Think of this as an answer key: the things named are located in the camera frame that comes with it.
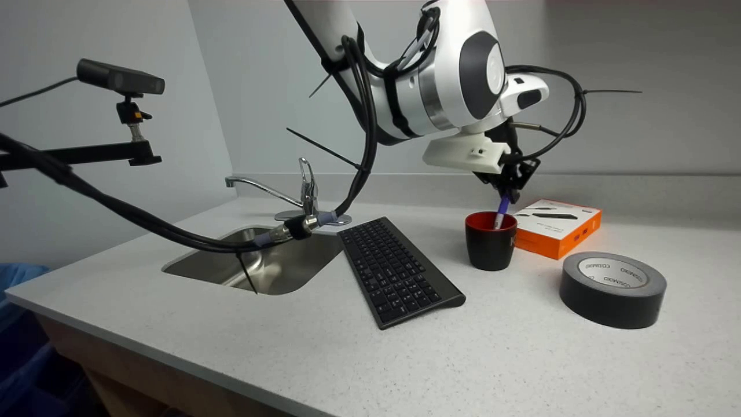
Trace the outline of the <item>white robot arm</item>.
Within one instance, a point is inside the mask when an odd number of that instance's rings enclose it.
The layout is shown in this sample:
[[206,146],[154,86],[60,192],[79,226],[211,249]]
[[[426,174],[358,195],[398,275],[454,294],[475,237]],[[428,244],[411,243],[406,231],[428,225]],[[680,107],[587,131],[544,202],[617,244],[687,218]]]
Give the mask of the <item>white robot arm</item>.
[[514,204],[535,174],[514,115],[550,86],[505,65],[486,0],[426,0],[411,43],[374,54],[351,0],[285,0],[360,122],[384,146],[426,138],[424,161],[472,170]]

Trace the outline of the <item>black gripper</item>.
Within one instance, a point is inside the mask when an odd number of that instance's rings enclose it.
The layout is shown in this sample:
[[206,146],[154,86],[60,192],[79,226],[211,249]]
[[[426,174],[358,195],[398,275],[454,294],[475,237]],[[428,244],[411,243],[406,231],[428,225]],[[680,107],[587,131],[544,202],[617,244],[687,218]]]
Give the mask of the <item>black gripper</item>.
[[493,195],[499,202],[507,197],[507,204],[514,205],[522,198],[522,190],[537,170],[540,159],[523,154],[523,151],[519,147],[519,133],[512,117],[507,117],[500,126],[486,129],[486,136],[493,144],[507,144],[511,153],[500,158],[500,164],[502,164],[500,174],[478,170],[478,178],[484,185],[493,186]]

